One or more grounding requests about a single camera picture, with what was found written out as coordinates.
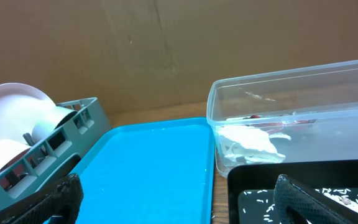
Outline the white napkin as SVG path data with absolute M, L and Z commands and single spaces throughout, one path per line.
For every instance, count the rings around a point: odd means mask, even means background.
M 291 140 L 282 132 L 270 134 L 251 126 L 223 126 L 216 130 L 225 166 L 243 164 L 276 164 L 286 159 L 279 153 L 271 140 Z

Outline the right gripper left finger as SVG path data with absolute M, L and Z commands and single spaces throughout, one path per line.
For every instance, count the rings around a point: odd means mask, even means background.
M 0 210 L 0 224 L 75 223 L 82 200 L 80 177 L 70 174 Z

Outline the pile of white rice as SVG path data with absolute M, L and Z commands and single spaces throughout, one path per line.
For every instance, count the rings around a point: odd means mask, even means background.
M 358 213 L 358 188 L 353 188 L 353 189 L 322 188 L 322 189 L 316 189 L 316 191 L 322 193 L 324 196 Z

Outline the grey bowl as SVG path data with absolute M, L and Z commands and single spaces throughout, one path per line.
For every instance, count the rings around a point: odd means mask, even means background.
M 31 133 L 33 142 L 37 143 L 48 137 L 76 114 L 77 111 L 62 106 L 50 109 L 36 122 Z

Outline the large white plate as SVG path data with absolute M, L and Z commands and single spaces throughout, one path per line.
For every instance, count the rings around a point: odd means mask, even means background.
M 31 133 L 39 119 L 54 107 L 52 99 L 33 86 L 0 84 L 0 140 L 26 144 L 23 135 Z

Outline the red snack wrapper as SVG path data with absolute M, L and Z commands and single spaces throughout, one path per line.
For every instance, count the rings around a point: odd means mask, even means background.
M 298 121 L 277 121 L 277 122 L 270 122 L 270 123 L 255 123 L 255 124 L 248 124 L 247 126 L 259 128 L 269 134 L 297 133 L 310 129 L 313 126 L 313 124 L 315 124 L 315 122 L 317 122 L 316 119 L 307 119 L 307 120 L 298 120 Z

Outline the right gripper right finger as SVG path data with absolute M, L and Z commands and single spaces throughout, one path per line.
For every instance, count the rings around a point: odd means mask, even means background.
M 358 213 L 311 187 L 281 174 L 273 200 L 282 223 L 358 224 Z

